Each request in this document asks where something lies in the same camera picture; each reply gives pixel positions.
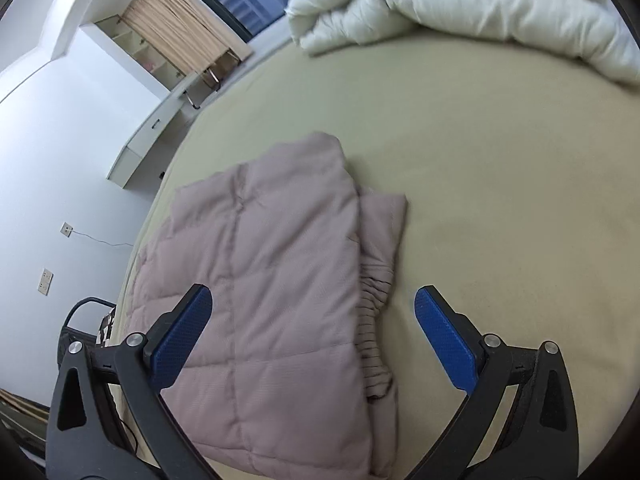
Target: white shelving unit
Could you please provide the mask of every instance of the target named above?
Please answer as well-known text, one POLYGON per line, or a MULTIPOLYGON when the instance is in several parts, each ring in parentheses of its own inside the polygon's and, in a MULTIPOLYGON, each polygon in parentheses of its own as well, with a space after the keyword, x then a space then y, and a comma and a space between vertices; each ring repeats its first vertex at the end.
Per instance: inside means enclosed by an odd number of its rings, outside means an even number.
POLYGON ((131 117, 129 139, 107 175, 125 187, 199 74, 181 73, 119 16, 80 27, 70 56, 131 117))

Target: metal screw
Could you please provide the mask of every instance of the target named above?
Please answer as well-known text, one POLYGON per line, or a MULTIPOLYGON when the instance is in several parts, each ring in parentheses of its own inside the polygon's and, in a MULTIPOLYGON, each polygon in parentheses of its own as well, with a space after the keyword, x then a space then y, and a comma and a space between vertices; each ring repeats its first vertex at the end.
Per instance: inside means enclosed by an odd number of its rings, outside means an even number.
POLYGON ((69 352, 71 354, 77 354, 79 351, 82 350, 82 343, 79 341, 73 341, 70 345, 69 345, 69 352))
POLYGON ((129 346, 138 346, 144 340, 144 336, 139 333, 131 334, 127 337, 127 345, 129 346))
POLYGON ((500 341, 500 338, 495 334, 487 334, 484 336, 484 344, 491 348, 498 348, 501 343, 502 341, 500 341))
POLYGON ((547 341, 545 343, 545 350, 550 354, 557 354, 559 351, 558 345, 553 341, 547 341))

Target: black cable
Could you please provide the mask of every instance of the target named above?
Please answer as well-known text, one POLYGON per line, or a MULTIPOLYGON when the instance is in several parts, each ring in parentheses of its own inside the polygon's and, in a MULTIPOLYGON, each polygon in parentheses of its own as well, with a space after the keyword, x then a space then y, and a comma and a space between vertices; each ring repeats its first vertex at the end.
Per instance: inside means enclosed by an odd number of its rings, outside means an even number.
POLYGON ((138 454, 138 438, 136 437, 136 434, 133 433, 133 431, 131 431, 131 428, 127 425, 127 423, 124 420, 120 419, 120 421, 124 425, 124 427, 129 430, 129 433, 133 437, 133 440, 136 442, 136 449, 134 450, 133 454, 138 454))

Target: white wall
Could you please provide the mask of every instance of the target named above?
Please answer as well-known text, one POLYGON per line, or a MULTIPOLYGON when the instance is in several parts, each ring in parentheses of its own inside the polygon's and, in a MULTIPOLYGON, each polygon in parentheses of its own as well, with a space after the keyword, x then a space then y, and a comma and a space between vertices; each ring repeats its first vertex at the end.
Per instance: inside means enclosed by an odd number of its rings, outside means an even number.
MULTIPOLYGON (((158 175, 150 174, 151 182, 134 176, 128 190, 105 179, 127 119, 69 57, 43 67, 0 104, 1 388, 49 404, 58 333, 71 306, 85 296, 118 296, 130 248, 66 238, 60 228, 69 222, 111 243, 136 240, 158 175), (54 273, 46 297, 37 291, 44 267, 54 273)), ((73 325, 95 333, 103 315, 87 306, 73 325)))
POLYGON ((0 72, 38 45, 53 0, 14 0, 0 20, 0 72))

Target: beige curtain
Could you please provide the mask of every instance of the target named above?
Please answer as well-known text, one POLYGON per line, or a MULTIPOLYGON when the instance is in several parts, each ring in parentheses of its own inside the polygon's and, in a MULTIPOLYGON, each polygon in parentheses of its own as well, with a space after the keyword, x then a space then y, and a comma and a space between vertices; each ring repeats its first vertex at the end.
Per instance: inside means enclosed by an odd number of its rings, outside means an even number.
POLYGON ((228 49, 240 59, 252 53, 200 0, 133 0, 123 19, 185 74, 203 72, 228 49))

